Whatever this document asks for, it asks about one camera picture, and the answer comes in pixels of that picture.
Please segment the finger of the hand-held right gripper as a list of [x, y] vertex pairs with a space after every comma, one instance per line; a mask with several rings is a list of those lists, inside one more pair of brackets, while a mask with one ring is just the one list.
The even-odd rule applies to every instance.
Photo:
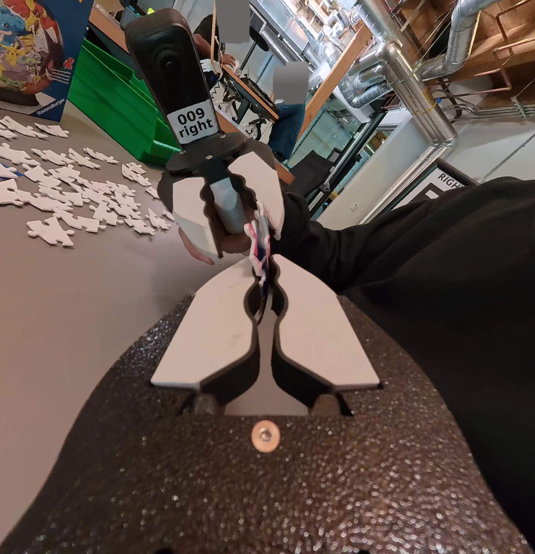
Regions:
[[281, 239], [285, 207], [276, 170], [255, 152], [237, 157], [229, 164], [228, 170], [242, 177], [245, 187], [253, 191], [256, 201], [264, 208], [274, 238]]
[[187, 177], [173, 184], [172, 215], [178, 227], [194, 246], [213, 260], [222, 259], [217, 245], [214, 221], [204, 198], [206, 181], [203, 177]]

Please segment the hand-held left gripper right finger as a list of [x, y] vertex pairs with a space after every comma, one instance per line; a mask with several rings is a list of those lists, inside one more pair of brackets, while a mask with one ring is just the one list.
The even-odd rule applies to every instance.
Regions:
[[318, 399], [379, 388], [336, 293], [281, 254], [271, 259], [272, 375], [281, 390], [313, 409]]

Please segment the pile of white puzzle pieces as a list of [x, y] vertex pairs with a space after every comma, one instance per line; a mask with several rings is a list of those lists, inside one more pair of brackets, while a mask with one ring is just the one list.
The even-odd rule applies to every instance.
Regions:
[[0, 207], [25, 210], [26, 232], [51, 246], [73, 248], [75, 232], [100, 236], [127, 226], [139, 236], [166, 233], [174, 218], [159, 203], [141, 163], [118, 161], [59, 125], [22, 125], [0, 118], [0, 166], [24, 176], [0, 182]]

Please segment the blue puzzle ball box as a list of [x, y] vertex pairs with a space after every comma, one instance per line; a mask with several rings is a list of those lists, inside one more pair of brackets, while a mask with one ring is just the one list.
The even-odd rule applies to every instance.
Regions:
[[60, 122], [93, 1], [0, 1], [0, 109]]

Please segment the person's right hand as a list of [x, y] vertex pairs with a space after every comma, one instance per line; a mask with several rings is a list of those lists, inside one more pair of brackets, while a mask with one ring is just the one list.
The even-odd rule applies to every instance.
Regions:
[[[187, 235], [183, 232], [181, 227], [178, 228], [178, 234], [182, 240], [188, 253], [196, 260], [199, 260], [207, 265], [214, 265], [214, 260], [198, 250], [194, 244], [188, 239]], [[227, 234], [221, 232], [219, 238], [222, 253], [228, 254], [244, 254], [250, 250], [251, 240], [243, 232], [240, 234]]]

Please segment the black chair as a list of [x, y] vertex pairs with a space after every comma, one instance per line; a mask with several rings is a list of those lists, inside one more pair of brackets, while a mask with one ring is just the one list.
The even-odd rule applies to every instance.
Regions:
[[342, 150], [338, 148], [333, 148], [328, 157], [323, 157], [315, 150], [311, 150], [290, 169], [294, 180], [289, 185], [289, 192], [311, 203], [318, 196], [321, 185], [324, 184], [341, 154]]

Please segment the stacked green plastic bins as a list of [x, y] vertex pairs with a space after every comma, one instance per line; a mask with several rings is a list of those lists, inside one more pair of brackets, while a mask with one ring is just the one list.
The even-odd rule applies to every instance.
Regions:
[[165, 167], [180, 152], [145, 82], [88, 40], [83, 41], [68, 99], [141, 162]]

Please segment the wooden background desk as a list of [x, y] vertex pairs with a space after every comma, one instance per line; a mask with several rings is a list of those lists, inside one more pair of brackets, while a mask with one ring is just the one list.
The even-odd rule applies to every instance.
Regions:
[[[126, 47], [125, 33], [121, 29], [119, 22], [111, 16], [101, 5], [96, 2], [92, 6], [91, 15], [89, 18], [89, 23], [93, 25], [97, 30], [104, 34], [110, 41], [120, 47], [125, 53], [129, 54], [128, 48]], [[237, 76], [232, 68], [228, 65], [222, 66], [223, 76], [229, 78], [230, 81], [237, 84], [245, 92], [245, 99], [251, 105], [260, 106], [265, 112], [267, 112], [270, 118], [273, 121], [278, 119], [276, 112], [271, 109], [271, 107], [263, 101], [252, 89], [250, 89], [241, 79]], [[244, 135], [244, 131], [239, 127], [238, 123], [222, 114], [220, 111], [217, 112], [217, 119], [220, 124], [220, 128], [224, 133], [229, 132], [239, 132]], [[285, 184], [290, 185], [294, 181], [294, 176], [290, 173], [287, 168], [276, 161], [276, 171], [278, 174], [279, 180], [283, 181]]]

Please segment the black round stand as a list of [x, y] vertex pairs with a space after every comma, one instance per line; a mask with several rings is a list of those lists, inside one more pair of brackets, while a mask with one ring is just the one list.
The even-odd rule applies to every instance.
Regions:
[[250, 55], [254, 52], [256, 47], [259, 47], [264, 52], [269, 52], [270, 47], [267, 44], [266, 40], [261, 35], [261, 33], [252, 25], [249, 26], [249, 36], [250, 36], [250, 39], [252, 40], [252, 46], [249, 52]]

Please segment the glass partition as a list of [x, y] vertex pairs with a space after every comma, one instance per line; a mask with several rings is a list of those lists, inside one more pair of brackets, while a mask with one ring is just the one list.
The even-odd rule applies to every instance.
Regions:
[[322, 114], [316, 116], [308, 127], [286, 163], [289, 170], [311, 150], [323, 157], [328, 157], [333, 148], [342, 150], [340, 159], [321, 185], [318, 196], [311, 203], [306, 201], [311, 219], [318, 219], [327, 210], [393, 133], [396, 125], [384, 123], [383, 120], [395, 99], [396, 96], [389, 93], [375, 100], [369, 105], [372, 112], [367, 122], [359, 122], [346, 109], [339, 112], [323, 109]]

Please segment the black and white sign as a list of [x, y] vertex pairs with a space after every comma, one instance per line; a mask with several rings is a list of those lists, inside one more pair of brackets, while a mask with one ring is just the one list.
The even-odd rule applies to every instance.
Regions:
[[436, 199], [447, 191], [478, 185], [478, 181], [439, 158], [396, 198], [389, 209], [394, 210], [407, 204]]

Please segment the person's black sweater torso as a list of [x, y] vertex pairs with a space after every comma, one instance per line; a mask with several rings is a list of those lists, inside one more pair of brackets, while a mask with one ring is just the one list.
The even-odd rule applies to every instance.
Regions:
[[535, 279], [363, 287], [376, 322], [431, 379], [485, 480], [535, 551]]

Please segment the copper pipe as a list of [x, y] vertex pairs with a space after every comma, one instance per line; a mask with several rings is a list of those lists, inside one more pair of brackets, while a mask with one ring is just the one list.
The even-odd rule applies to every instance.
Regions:
[[516, 60], [522, 57], [520, 42], [533, 32], [535, 1], [498, 1], [481, 15], [482, 40], [479, 68], [473, 75], [481, 78], [485, 94], [509, 93], [520, 77], [515, 77]]

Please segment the wooden support post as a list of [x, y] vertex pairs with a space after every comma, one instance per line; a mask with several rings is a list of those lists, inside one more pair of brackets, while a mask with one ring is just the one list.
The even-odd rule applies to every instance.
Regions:
[[305, 118], [302, 128], [299, 133], [301, 137], [319, 111], [323, 108], [326, 101], [329, 99], [334, 89], [338, 87], [338, 84], [347, 74], [347, 71], [352, 66], [354, 61], [361, 55], [363, 50], [367, 47], [372, 38], [372, 32], [366, 27], [364, 23], [359, 23], [354, 27], [355, 34], [353, 39], [349, 42], [343, 53], [331, 67], [328, 76], [323, 80], [313, 98], [305, 107]]

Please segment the silver elbow duct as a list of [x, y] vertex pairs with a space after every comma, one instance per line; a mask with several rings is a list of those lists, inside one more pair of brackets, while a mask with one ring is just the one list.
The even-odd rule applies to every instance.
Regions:
[[451, 15], [446, 53], [419, 66], [422, 81], [439, 79], [459, 71], [471, 54], [480, 13], [495, 1], [457, 1]]

